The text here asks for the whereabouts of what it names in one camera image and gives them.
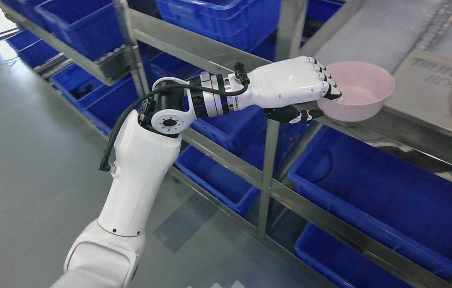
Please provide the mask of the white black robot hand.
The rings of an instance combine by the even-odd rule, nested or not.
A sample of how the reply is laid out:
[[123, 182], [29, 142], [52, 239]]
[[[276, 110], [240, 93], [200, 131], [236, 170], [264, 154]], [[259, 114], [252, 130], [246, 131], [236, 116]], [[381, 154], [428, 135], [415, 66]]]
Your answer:
[[324, 115], [323, 111], [300, 110], [303, 104], [325, 98], [339, 101], [342, 97], [326, 67], [315, 58], [299, 56], [256, 68], [248, 73], [250, 84], [238, 97], [238, 108], [256, 105], [264, 109], [270, 120], [295, 124]]

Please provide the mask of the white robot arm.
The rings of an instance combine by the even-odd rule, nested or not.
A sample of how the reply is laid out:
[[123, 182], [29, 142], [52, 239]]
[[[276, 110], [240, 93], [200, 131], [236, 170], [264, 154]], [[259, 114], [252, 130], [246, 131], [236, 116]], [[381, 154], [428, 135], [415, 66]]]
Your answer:
[[247, 73], [202, 73], [199, 80], [157, 80], [117, 120], [100, 170], [112, 185], [98, 219], [78, 236], [54, 288], [126, 288], [146, 245], [145, 228], [160, 185], [180, 153], [180, 133], [199, 117], [237, 108]]

